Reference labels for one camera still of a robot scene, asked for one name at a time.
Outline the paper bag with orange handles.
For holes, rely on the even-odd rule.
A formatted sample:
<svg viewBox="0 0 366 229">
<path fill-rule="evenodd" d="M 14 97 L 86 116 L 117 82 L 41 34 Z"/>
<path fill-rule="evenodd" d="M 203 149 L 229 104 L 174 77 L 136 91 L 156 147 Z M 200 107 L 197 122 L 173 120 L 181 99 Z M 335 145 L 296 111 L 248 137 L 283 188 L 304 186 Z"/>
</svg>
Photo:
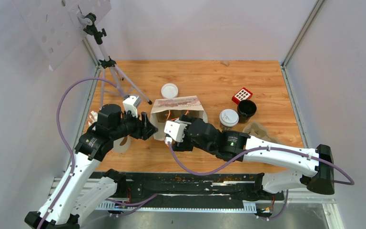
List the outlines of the paper bag with orange handles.
<svg viewBox="0 0 366 229">
<path fill-rule="evenodd" d="M 158 128 L 158 132 L 153 135 L 154 139 L 163 141 L 166 121 L 177 119 L 181 115 L 201 118 L 208 122 L 208 116 L 197 96 L 155 100 L 150 113 L 151 124 Z"/>
</svg>

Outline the dark coffee cup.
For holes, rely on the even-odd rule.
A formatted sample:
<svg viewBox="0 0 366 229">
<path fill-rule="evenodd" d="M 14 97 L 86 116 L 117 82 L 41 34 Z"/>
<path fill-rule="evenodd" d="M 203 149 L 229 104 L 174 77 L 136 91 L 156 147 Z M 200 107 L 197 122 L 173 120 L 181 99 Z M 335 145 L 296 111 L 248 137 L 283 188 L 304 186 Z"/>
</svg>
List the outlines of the dark coffee cup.
<svg viewBox="0 0 366 229">
<path fill-rule="evenodd" d="M 220 127 L 224 131 L 232 130 L 237 124 L 238 124 L 237 122 L 226 123 L 226 122 L 220 121 Z"/>
</svg>

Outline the white coffee lid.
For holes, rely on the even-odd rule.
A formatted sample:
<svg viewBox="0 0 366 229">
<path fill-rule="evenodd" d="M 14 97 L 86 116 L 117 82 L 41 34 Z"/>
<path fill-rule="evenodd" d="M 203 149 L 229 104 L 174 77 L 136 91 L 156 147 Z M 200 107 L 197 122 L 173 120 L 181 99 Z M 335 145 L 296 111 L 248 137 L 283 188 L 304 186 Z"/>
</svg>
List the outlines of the white coffee lid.
<svg viewBox="0 0 366 229">
<path fill-rule="evenodd" d="M 220 112 L 219 120 L 226 123 L 239 122 L 239 115 L 232 109 L 224 109 Z"/>
</svg>

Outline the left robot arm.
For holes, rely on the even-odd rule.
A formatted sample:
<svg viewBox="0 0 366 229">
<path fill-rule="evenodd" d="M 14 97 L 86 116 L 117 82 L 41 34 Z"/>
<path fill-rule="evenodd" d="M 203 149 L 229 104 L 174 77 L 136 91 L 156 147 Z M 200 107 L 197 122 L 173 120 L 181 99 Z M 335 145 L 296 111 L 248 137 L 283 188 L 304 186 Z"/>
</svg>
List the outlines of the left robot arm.
<svg viewBox="0 0 366 229">
<path fill-rule="evenodd" d="M 98 118 L 79 138 L 71 163 L 47 202 L 25 217 L 33 229 L 79 229 L 87 217 L 108 197 L 122 197 L 127 191 L 126 176 L 108 170 L 100 181 L 82 197 L 79 196 L 114 141 L 130 136 L 147 140 L 158 131 L 142 112 L 135 116 L 116 104 L 106 104 Z"/>
</svg>

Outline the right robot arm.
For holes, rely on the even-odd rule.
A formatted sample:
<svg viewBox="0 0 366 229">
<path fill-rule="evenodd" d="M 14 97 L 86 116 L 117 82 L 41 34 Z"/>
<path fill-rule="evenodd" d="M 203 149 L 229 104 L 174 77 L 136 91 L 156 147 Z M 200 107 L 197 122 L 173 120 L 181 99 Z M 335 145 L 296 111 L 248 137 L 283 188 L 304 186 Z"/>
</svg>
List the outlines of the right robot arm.
<svg viewBox="0 0 366 229">
<path fill-rule="evenodd" d="M 220 131 L 201 118 L 186 115 L 177 121 L 167 121 L 164 133 L 165 143 L 174 152 L 198 148 L 225 162 L 253 161 L 285 167 L 284 172 L 257 175 L 253 192 L 259 199 L 300 187 L 321 195 L 335 192 L 330 146 L 285 146 L 243 132 Z"/>
</svg>

